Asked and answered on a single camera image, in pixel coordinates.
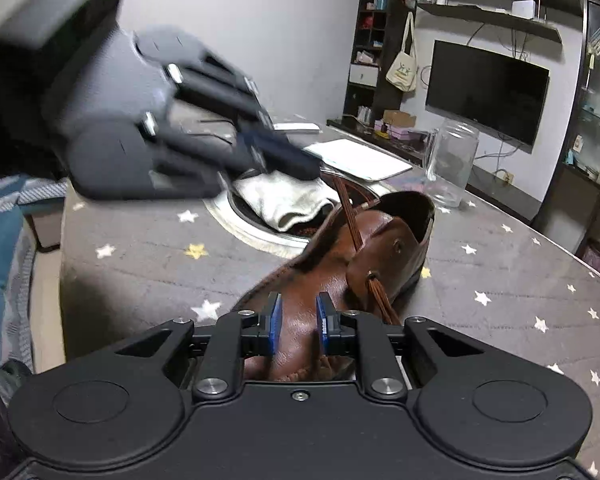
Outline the white long bar device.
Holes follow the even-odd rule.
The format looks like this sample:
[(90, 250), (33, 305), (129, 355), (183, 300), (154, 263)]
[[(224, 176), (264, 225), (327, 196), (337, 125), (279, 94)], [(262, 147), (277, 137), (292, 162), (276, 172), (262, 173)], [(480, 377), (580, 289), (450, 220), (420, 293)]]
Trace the white long bar device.
[(275, 131), (285, 134), (317, 134), (322, 132), (321, 127), (315, 122), (276, 122), (273, 127)]

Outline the clear glass mug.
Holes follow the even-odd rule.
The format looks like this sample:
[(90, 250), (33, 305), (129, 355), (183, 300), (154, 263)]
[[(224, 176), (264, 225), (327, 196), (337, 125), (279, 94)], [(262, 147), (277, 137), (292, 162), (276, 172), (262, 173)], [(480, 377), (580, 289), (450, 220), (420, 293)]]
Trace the clear glass mug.
[(446, 208), (462, 201), (479, 144), (479, 131), (445, 119), (437, 128), (427, 156), (425, 193)]

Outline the white paper sheet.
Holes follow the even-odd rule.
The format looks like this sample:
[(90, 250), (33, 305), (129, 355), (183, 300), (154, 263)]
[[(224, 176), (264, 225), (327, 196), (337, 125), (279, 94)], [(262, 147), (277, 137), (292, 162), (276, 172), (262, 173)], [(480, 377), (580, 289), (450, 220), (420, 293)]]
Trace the white paper sheet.
[(410, 171), (412, 165), (348, 139), (314, 143), (306, 151), (321, 157), (326, 166), (367, 182), (378, 182)]

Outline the brown leather shoe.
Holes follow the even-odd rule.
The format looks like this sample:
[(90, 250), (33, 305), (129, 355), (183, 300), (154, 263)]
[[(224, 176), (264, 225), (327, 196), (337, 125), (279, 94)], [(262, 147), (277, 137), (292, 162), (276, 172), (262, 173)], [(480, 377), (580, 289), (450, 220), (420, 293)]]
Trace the brown leather shoe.
[(352, 248), (339, 209), (329, 214), (298, 257), (268, 274), (237, 301), (237, 310), (259, 312), (271, 292), (278, 292), (283, 300), (283, 325), (275, 356), (246, 359), (245, 378), (312, 382), (349, 374), (351, 359), (321, 352), (316, 297), (327, 290), (338, 311), (358, 310), (381, 319), (377, 310), (368, 310), (363, 296), (370, 270), (378, 273), (398, 315), (398, 322), (390, 325), (401, 323), (396, 298), (420, 278), (434, 227), (434, 203), (422, 193), (403, 191), (354, 208), (364, 243), (359, 252)]

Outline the black wall television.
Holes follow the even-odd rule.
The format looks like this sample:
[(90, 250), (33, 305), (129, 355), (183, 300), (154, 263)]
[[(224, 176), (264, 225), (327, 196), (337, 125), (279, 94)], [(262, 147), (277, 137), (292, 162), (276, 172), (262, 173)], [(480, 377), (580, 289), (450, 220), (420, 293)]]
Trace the black wall television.
[(488, 50), (437, 40), (426, 107), (532, 148), (550, 71)]

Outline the canvas tote bag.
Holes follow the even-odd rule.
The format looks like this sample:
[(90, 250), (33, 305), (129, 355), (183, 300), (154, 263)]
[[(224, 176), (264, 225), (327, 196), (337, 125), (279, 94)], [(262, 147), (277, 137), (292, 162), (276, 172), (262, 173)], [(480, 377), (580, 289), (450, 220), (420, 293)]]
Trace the canvas tote bag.
[(403, 93), (413, 92), (417, 86), (417, 51), (414, 14), (407, 15), (401, 47), (386, 73), (385, 80)]

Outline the cardboard box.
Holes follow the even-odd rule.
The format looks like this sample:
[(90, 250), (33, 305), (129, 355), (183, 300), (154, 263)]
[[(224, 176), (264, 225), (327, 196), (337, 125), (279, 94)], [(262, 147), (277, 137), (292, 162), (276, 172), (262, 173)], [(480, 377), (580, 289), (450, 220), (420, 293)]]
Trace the cardboard box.
[(382, 120), (392, 128), (413, 128), (416, 124), (416, 117), (402, 110), (385, 110)]

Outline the wooden display cabinet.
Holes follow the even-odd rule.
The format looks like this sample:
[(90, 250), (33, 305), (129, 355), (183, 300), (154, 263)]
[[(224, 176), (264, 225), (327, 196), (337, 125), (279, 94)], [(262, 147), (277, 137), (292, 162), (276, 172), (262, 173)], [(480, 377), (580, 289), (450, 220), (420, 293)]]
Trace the wooden display cabinet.
[(600, 213), (600, 0), (581, 0), (576, 90), (565, 139), (534, 226), (580, 256)]

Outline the dark bookshelf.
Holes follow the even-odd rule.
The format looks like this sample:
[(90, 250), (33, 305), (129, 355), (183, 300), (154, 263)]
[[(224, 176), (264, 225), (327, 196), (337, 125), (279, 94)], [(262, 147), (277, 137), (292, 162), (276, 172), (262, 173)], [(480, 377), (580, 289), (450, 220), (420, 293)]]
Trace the dark bookshelf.
[(387, 76), (412, 40), (404, 36), (416, 0), (358, 0), (353, 46), (339, 125), (362, 132), (372, 128), (386, 110), (397, 110), (404, 91)]

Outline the grey star tablecloth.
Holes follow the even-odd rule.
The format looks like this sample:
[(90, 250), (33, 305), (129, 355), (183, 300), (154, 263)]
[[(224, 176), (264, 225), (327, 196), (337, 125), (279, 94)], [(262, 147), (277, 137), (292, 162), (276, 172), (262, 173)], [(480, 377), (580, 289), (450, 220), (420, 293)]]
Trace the grey star tablecloth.
[[(240, 218), (225, 196), (97, 203), (69, 191), (60, 271), (66, 355), (169, 318), (209, 324), (302, 248)], [(593, 407), (579, 458), (600, 478), (599, 273), (469, 194), (456, 209), (437, 209), (424, 273), (401, 307), (577, 382)]]

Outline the grey folded towel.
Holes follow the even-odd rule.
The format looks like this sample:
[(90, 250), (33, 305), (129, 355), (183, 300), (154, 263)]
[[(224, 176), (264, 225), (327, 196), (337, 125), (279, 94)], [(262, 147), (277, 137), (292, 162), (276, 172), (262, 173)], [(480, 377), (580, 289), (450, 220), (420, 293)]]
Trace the grey folded towel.
[(234, 189), (277, 232), (329, 214), (340, 204), (338, 193), (322, 179), (301, 181), (278, 171), (238, 180)]

